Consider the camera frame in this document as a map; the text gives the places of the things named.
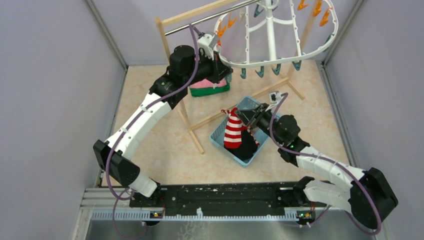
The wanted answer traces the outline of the black sock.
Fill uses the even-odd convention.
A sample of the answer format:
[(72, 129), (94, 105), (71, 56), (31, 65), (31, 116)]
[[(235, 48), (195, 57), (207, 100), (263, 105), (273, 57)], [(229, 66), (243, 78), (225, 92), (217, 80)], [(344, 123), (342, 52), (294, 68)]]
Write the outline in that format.
[(239, 148), (229, 149), (224, 147), (227, 151), (233, 154), (235, 157), (240, 159), (242, 162), (246, 162), (253, 157), (258, 150), (259, 146), (256, 146), (253, 139), (247, 130), (242, 132), (242, 144)]

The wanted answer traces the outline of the red white striped sock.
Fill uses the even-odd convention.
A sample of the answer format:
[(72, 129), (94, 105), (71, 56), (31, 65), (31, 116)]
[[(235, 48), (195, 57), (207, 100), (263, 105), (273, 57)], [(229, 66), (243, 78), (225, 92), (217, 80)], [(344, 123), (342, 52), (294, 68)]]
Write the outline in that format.
[(248, 130), (248, 132), (249, 132), (249, 134), (250, 134), (250, 136), (252, 138), (252, 141), (255, 143), (255, 145), (256, 146), (259, 146), (260, 145), (260, 142), (255, 138), (255, 133), (252, 132), (250, 129)]

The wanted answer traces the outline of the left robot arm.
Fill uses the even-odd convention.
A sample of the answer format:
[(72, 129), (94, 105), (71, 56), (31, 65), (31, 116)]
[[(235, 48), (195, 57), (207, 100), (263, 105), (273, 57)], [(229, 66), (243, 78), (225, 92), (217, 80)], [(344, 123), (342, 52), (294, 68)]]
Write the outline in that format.
[(106, 180), (115, 179), (122, 187), (141, 194), (147, 206), (156, 206), (161, 198), (158, 183), (131, 162), (136, 149), (158, 121), (188, 94), (190, 85), (203, 80), (219, 83), (232, 72), (217, 51), (209, 57), (202, 47), (177, 46), (169, 56), (165, 73), (154, 81), (137, 110), (108, 139), (94, 143), (93, 151)]

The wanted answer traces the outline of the white round clip hanger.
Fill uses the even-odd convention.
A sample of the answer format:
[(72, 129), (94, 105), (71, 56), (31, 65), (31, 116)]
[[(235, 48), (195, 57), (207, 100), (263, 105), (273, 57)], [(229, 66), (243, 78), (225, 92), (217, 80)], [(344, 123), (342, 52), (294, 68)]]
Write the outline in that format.
[[(308, 4), (301, 0), (287, 0), (284, 19), (275, 16), (280, 7), (278, 0), (245, 0), (217, 14), (213, 27), (215, 44), (211, 47), (219, 53), (222, 61), (232, 68), (254, 68), (280, 66), (311, 59), (325, 52), (335, 41), (339, 31), (339, 20), (334, 3), (317, 0), (303, 26), (298, 24), (298, 14)], [(326, 41), (305, 50), (309, 34), (320, 17), (319, 26), (332, 25)]]

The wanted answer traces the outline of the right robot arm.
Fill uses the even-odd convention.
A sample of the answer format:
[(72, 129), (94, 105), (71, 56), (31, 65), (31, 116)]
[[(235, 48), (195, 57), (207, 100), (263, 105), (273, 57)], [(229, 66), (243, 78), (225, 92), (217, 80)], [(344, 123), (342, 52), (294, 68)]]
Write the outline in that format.
[(355, 223), (375, 232), (398, 206), (399, 201), (381, 170), (364, 170), (322, 154), (299, 137), (301, 129), (293, 115), (277, 116), (266, 103), (238, 109), (235, 115), (248, 129), (258, 128), (267, 134), (277, 144), (285, 162), (326, 179), (302, 178), (293, 192), (297, 205), (318, 202), (339, 208)]

